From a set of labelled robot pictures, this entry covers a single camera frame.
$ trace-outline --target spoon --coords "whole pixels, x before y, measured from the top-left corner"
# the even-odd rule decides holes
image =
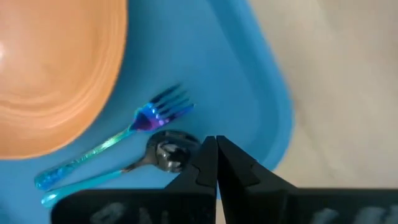
[[[44,194],[42,205],[51,208],[70,194],[95,187],[144,165],[154,165],[166,172],[181,172],[200,144],[197,138],[182,131],[160,131],[149,138],[145,154],[138,161],[125,168],[51,190]]]

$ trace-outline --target fork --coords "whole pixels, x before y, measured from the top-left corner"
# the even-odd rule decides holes
[[[179,89],[180,84],[176,84],[153,97],[142,108],[136,110],[134,121],[126,129],[105,140],[102,144],[85,152],[80,157],[39,173],[34,179],[35,186],[40,190],[49,190],[84,162],[94,158],[131,134],[138,131],[154,131],[188,113],[195,107],[195,104],[189,102],[186,91]]]

